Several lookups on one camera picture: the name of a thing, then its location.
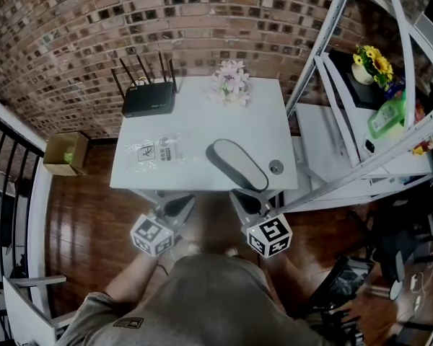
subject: white marker cube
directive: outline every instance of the white marker cube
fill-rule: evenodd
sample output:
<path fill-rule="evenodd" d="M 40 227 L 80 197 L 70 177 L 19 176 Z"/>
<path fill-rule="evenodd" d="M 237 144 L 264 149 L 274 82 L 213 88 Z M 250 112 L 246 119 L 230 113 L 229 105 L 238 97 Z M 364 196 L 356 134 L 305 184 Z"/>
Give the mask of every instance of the white marker cube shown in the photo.
<path fill-rule="evenodd" d="M 272 257 L 290 246 L 292 230 L 284 214 L 247 229 L 247 243 L 263 257 Z"/>
<path fill-rule="evenodd" d="M 143 214 L 131 229 L 130 235 L 134 245 L 152 257 L 167 251 L 175 243 L 175 235 L 169 228 Z"/>

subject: person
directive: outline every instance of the person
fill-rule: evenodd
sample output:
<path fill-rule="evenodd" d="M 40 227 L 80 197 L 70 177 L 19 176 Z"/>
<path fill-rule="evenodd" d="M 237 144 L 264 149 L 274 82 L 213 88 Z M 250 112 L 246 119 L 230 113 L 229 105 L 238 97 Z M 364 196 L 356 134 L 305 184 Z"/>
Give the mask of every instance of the person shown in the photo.
<path fill-rule="evenodd" d="M 329 345 L 299 319 L 310 292 L 283 253 L 265 263 L 288 316 L 257 265 L 218 254 L 178 260 L 140 303 L 158 261 L 141 253 L 105 293 L 90 293 L 56 345 Z"/>

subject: white chair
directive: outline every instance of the white chair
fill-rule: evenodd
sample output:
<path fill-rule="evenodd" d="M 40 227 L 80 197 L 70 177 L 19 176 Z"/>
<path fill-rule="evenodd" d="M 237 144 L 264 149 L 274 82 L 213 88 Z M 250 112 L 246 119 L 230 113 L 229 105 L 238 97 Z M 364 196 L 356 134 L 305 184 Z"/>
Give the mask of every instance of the white chair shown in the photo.
<path fill-rule="evenodd" d="M 66 282 L 64 275 L 44 278 L 9 279 L 3 277 L 6 312 L 12 336 L 17 345 L 26 343 L 39 346 L 54 346 L 58 331 L 69 325 L 74 318 L 72 313 L 50 319 L 25 296 L 20 288 L 52 285 Z"/>

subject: shirt logo patch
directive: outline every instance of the shirt logo patch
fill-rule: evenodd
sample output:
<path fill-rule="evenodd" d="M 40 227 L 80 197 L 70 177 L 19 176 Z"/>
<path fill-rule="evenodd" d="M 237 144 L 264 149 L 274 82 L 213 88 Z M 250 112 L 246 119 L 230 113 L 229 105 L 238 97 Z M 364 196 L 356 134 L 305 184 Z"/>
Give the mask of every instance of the shirt logo patch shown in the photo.
<path fill-rule="evenodd" d="M 143 324 L 144 318 L 122 318 L 114 323 L 114 327 L 138 329 Z"/>

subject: cardboard box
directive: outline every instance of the cardboard box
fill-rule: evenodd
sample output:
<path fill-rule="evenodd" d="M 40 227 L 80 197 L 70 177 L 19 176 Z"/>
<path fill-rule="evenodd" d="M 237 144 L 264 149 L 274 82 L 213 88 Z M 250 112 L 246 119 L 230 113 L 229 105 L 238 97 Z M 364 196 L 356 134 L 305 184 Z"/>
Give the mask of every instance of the cardboard box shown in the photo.
<path fill-rule="evenodd" d="M 43 165 L 51 174 L 58 176 L 77 176 L 86 174 L 84 169 L 88 138 L 78 132 L 57 133 L 50 137 L 43 157 Z M 64 154 L 72 152 L 72 161 L 68 164 Z"/>

